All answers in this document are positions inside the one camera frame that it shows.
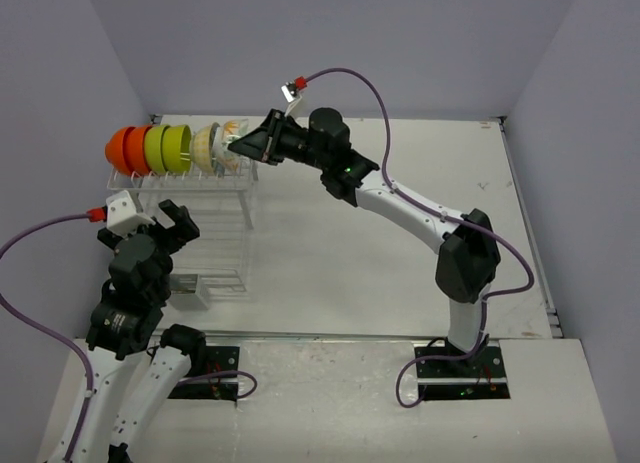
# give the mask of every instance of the clear acrylic rack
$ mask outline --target clear acrylic rack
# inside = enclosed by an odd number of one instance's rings
[[[255,162],[243,159],[237,173],[223,177],[203,173],[195,165],[183,174],[145,176],[122,175],[114,168],[107,188],[137,193],[144,211],[165,225],[172,223],[158,209],[159,202],[169,198],[189,209],[200,228],[200,238],[173,255],[174,273],[197,274],[212,302],[246,296],[257,181]]]

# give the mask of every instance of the orange bowl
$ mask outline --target orange bowl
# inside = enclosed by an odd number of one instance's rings
[[[120,173],[127,176],[130,176],[131,173],[133,173],[133,169],[129,166],[127,159],[124,156],[124,143],[127,136],[129,136],[129,133],[131,133],[134,128],[135,127],[133,126],[120,128],[104,147],[104,154],[109,163],[111,163]]]
[[[139,126],[124,140],[124,158],[133,171],[141,176],[148,175],[151,171],[144,157],[144,135],[150,128],[151,126]]]

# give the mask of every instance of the table surface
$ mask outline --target table surface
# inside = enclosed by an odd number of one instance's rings
[[[162,123],[198,130],[234,118],[167,115]],[[263,118],[249,120],[253,128]],[[345,121],[354,147],[381,161],[382,120]],[[389,171],[398,181],[451,208],[482,209],[533,266],[498,123],[392,120],[391,126]],[[448,301],[435,284],[436,256],[424,244],[378,215],[333,199],[313,168],[286,161],[259,165],[259,175],[246,298],[217,299],[206,312],[167,308],[162,327],[181,322],[231,333],[446,335]],[[180,195],[167,197],[180,201]],[[501,255],[493,287],[523,284],[518,262],[504,249]],[[540,285],[492,302],[488,328],[497,338],[550,338]]]
[[[409,342],[244,341],[239,366],[256,393],[237,407],[166,401],[133,461],[614,463],[580,342],[500,344],[511,399],[405,410],[393,388]],[[38,461],[58,443],[81,375],[71,355]],[[415,398],[414,370],[402,393]]]

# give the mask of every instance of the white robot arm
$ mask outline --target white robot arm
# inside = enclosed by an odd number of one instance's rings
[[[464,214],[445,208],[395,180],[387,180],[376,163],[352,149],[349,136],[342,115],[332,108],[314,110],[308,128],[273,109],[257,129],[231,143],[229,150],[271,165],[292,159],[317,168],[320,181],[332,196],[377,213],[423,241],[438,255],[436,283],[450,301],[449,354],[470,352],[482,330],[480,302],[500,262],[496,242],[467,225],[422,211],[406,196],[437,209],[439,215],[490,231],[488,216],[479,210]]]
[[[144,214],[128,191],[107,199],[107,225],[98,239],[113,250],[114,258],[86,339],[93,392],[87,394],[83,382],[48,463],[130,463],[128,453],[171,390],[192,369],[201,373],[204,334],[173,325],[163,333],[137,389],[122,404],[170,295],[170,255],[200,234],[186,208],[170,200],[159,206],[174,226],[164,228]]]

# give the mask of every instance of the purple wall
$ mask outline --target purple wall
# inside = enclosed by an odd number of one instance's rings
[[[640,457],[640,0],[575,0],[507,120],[566,334],[621,462]]]
[[[0,0],[0,241],[104,204],[103,147],[145,112],[89,0]],[[11,250],[5,297],[66,335],[82,335],[108,252],[98,225],[68,223]],[[66,348],[0,310],[0,460],[35,461]]]
[[[572,0],[92,0],[146,107],[266,114],[280,85],[327,66],[362,70],[391,115],[505,115]],[[307,93],[375,115],[357,81]]]

